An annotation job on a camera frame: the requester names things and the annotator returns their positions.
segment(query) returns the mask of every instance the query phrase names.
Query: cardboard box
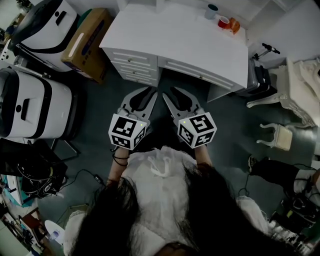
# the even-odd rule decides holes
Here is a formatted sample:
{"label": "cardboard box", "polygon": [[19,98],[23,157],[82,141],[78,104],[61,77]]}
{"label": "cardboard box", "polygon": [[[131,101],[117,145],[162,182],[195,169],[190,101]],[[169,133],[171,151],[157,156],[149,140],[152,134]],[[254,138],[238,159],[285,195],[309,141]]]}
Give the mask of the cardboard box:
{"label": "cardboard box", "polygon": [[84,77],[102,84],[110,61],[99,45],[111,23],[107,9],[92,9],[63,52],[61,61]]}

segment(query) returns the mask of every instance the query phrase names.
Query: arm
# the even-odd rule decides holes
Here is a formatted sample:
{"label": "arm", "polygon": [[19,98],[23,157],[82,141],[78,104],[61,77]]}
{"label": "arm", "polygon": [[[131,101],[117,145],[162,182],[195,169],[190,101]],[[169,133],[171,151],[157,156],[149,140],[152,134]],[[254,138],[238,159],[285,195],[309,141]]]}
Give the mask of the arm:
{"label": "arm", "polygon": [[316,184],[317,183],[317,180],[319,179],[319,176],[320,176],[320,169],[318,169],[314,175],[312,176],[312,182],[313,184]]}
{"label": "arm", "polygon": [[196,159],[196,163],[199,164],[208,164],[210,166],[212,165],[211,159],[209,157],[209,153],[207,150],[206,145],[202,145],[202,146],[198,146],[194,149],[194,153],[195,153],[195,159]]}
{"label": "arm", "polygon": [[[129,156],[129,150],[119,147],[115,153],[114,156],[116,157],[116,161],[121,165],[126,165],[128,163],[128,159],[118,159],[118,158],[127,158]],[[122,173],[127,168],[126,166],[119,165],[115,160],[112,162],[110,174],[108,177],[108,181],[115,181],[118,182],[121,178]]]}

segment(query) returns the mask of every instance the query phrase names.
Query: shoe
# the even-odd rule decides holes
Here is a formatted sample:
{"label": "shoe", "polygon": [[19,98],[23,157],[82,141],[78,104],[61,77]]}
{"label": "shoe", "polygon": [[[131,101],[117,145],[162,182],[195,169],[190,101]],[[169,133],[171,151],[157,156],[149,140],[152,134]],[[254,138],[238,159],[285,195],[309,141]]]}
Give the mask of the shoe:
{"label": "shoe", "polygon": [[253,155],[250,155],[248,158],[248,166],[249,166],[249,173],[252,172],[252,168],[254,167],[254,165],[258,162],[257,159],[254,158]]}

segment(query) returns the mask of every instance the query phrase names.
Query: black pants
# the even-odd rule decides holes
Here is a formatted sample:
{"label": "black pants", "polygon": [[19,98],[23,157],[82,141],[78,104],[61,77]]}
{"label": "black pants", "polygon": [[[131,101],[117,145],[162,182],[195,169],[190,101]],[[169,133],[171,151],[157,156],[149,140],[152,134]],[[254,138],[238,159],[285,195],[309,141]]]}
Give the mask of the black pants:
{"label": "black pants", "polygon": [[250,175],[260,176],[270,183],[278,184],[288,193],[294,192],[294,182],[299,169],[293,165],[264,159],[252,167]]}
{"label": "black pants", "polygon": [[146,135],[135,147],[134,152],[149,152],[153,148],[161,149],[163,146],[177,151],[186,152],[195,159],[195,151],[185,142],[179,142],[175,126],[170,117],[160,118],[152,122],[153,132]]}

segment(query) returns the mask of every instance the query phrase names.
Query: white chair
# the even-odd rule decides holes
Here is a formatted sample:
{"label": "white chair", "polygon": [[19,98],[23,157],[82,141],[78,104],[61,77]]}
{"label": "white chair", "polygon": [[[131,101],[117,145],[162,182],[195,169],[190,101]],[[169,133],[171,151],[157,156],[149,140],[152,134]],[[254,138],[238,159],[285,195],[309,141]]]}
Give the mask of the white chair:
{"label": "white chair", "polygon": [[[320,96],[320,90],[317,91],[316,87],[318,84],[317,77],[313,75],[311,79],[310,74],[306,71],[306,65],[302,65],[301,62],[294,65],[287,58],[286,64],[286,66],[282,65],[279,68],[269,70],[270,74],[277,76],[277,93],[248,102],[246,106],[251,108],[256,105],[280,102],[283,108],[293,111],[301,118],[301,123],[290,123],[286,127],[320,127],[320,103],[317,97],[317,94]],[[313,69],[313,74],[318,70],[317,67],[316,65]]]}
{"label": "white chair", "polygon": [[262,143],[270,148],[278,148],[284,151],[289,151],[291,147],[293,133],[284,126],[276,123],[269,123],[267,125],[260,124],[261,128],[274,128],[273,140],[270,142],[264,140],[257,140],[256,143]]}

